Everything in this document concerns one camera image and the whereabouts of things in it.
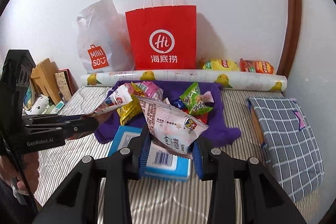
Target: tissue box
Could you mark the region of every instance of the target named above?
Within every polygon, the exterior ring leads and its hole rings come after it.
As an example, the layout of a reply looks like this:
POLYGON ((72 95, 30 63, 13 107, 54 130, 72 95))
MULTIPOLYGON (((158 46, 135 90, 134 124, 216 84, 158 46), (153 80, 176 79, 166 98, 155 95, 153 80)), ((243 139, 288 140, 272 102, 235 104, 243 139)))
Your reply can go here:
MULTIPOLYGON (((130 139, 139 136, 141 131, 141 128, 120 126, 108 156, 127 147, 130 139)), ((152 143, 144 176, 163 180, 187 181, 190 176, 190 160, 172 155, 164 148, 152 143)))

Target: plaid pillow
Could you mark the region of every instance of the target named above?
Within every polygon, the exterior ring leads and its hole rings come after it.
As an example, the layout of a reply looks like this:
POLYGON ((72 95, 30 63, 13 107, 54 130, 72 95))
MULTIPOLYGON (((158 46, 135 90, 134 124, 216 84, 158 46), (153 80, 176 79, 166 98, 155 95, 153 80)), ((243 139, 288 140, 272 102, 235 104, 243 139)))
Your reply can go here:
POLYGON ((264 134, 262 151, 270 172, 293 202, 323 181, 319 148, 296 99, 251 97, 264 134))

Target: bed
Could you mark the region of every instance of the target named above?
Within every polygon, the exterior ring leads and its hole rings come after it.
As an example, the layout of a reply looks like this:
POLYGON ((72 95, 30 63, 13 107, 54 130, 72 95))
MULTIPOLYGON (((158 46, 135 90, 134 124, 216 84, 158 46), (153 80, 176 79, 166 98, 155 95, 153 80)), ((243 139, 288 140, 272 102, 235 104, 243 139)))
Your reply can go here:
MULTIPOLYGON (((60 114, 75 115, 93 110, 106 96, 109 87, 82 86, 60 114)), ((253 129, 251 115, 245 105, 250 96, 282 96, 281 93, 247 90, 223 90, 224 119, 228 127, 239 127, 241 138, 232 145, 221 147, 230 156, 246 160, 254 156, 264 162, 260 145, 253 129)), ((85 155, 95 159, 107 156, 111 142, 100 144, 93 134, 78 140, 66 141, 62 147, 40 151, 40 178, 35 193, 43 206, 53 191, 85 155)), ((101 182, 98 223, 103 223, 105 179, 101 182)), ((198 180, 194 166, 187 182, 144 178, 129 182, 129 196, 133 223, 206 223, 211 195, 211 182, 198 180)), ((318 189, 298 201, 297 208, 307 222, 319 208, 318 189)), ((240 186, 236 180, 236 223, 242 222, 240 186)))

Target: human hand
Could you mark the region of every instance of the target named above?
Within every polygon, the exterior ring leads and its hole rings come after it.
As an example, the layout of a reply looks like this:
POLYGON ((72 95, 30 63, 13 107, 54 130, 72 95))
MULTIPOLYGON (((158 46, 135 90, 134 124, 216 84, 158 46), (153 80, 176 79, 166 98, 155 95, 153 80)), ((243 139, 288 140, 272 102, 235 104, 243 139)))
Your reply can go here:
MULTIPOLYGON (((24 155, 23 160, 25 162, 25 176, 27 178, 30 190, 32 193, 35 193, 37 185, 39 183, 39 172, 37 171, 39 163, 39 154, 38 152, 33 152, 24 155)), ((22 177, 15 170, 14 166, 6 156, 0 156, 0 178, 9 186, 11 186, 11 178, 17 178, 17 187, 19 190, 23 191, 25 194, 28 194, 26 186, 22 181, 22 177)))

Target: purple cloth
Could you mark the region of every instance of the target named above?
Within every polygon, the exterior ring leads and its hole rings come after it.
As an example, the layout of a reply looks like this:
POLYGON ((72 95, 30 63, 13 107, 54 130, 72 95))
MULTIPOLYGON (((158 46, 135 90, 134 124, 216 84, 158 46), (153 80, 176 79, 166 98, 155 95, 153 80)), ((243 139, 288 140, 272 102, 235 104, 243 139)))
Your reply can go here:
MULTIPOLYGON (((118 81, 115 87, 109 92, 109 95, 120 85, 131 81, 118 81)), ((176 81, 153 81, 158 87, 163 89, 163 98, 168 98, 170 102, 180 98, 180 95, 192 84, 192 82, 176 81)), ((198 83, 201 94, 211 91, 214 104, 213 110, 208 115, 209 128, 202 133, 202 136, 209 139, 215 147, 221 147, 233 143, 241 135, 239 128, 227 128, 223 118, 224 105, 221 100, 220 85, 216 83, 198 83)), ((142 128, 146 120, 143 114, 133 117, 128 126, 142 128)), ((100 143, 107 143, 113 140, 120 126, 120 117, 116 111, 95 131, 95 136, 100 143)))

